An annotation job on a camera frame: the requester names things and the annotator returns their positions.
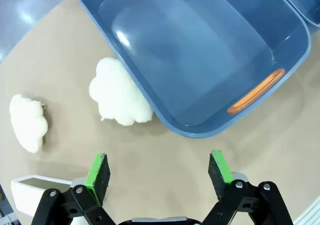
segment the blue tray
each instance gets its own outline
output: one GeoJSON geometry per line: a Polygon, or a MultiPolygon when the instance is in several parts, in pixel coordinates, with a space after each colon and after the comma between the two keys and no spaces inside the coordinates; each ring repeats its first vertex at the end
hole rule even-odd
{"type": "Polygon", "coordinates": [[[320,29],[320,0],[288,0],[304,18],[310,32],[320,29]]]}
{"type": "Polygon", "coordinates": [[[229,127],[310,52],[307,26],[286,0],[79,1],[157,116],[186,137],[229,127]],[[263,92],[245,96],[262,81],[263,92]]]}

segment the green tape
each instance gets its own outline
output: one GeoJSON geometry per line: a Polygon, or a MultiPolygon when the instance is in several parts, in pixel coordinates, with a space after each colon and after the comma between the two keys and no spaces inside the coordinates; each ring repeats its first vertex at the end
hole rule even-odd
{"type": "Polygon", "coordinates": [[[228,166],[227,161],[225,160],[224,155],[222,154],[222,151],[212,150],[211,155],[220,170],[223,181],[227,184],[231,184],[231,182],[234,180],[234,176],[230,171],[230,168],[228,166]]]}
{"type": "Polygon", "coordinates": [[[97,179],[97,176],[99,174],[100,168],[101,168],[101,164],[105,159],[105,153],[101,153],[99,152],[95,159],[94,162],[92,164],[92,167],[88,173],[88,176],[86,177],[85,181],[84,181],[84,185],[88,188],[88,190],[92,193],[92,195],[94,196],[95,200],[99,203],[99,199],[95,190],[95,182],[97,179]]]}

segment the gray floor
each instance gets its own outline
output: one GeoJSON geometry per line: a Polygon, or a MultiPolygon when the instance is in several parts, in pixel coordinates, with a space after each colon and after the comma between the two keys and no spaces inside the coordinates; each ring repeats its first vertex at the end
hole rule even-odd
{"type": "Polygon", "coordinates": [[[61,1],[0,0],[0,63],[20,39],[61,1]]]}

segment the orange handle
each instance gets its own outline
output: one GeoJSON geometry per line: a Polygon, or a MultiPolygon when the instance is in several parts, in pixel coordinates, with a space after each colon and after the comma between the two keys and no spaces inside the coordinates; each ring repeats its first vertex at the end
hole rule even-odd
{"type": "Polygon", "coordinates": [[[254,89],[248,92],[243,98],[233,104],[227,110],[229,114],[236,114],[250,104],[252,104],[255,100],[260,98],[269,88],[271,88],[284,74],[286,70],[280,68],[273,73],[271,73],[265,80],[259,83],[254,89]]]}

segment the white fluffy object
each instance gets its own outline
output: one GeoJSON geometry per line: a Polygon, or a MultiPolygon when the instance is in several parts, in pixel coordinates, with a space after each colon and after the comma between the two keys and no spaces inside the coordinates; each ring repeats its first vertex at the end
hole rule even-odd
{"type": "Polygon", "coordinates": [[[89,94],[98,103],[101,120],[115,119],[123,126],[130,126],[152,119],[151,106],[116,58],[105,57],[99,61],[89,94]]]}
{"type": "Polygon", "coordinates": [[[38,152],[48,131],[40,102],[14,95],[10,102],[11,124],[19,143],[30,153],[38,152]]]}

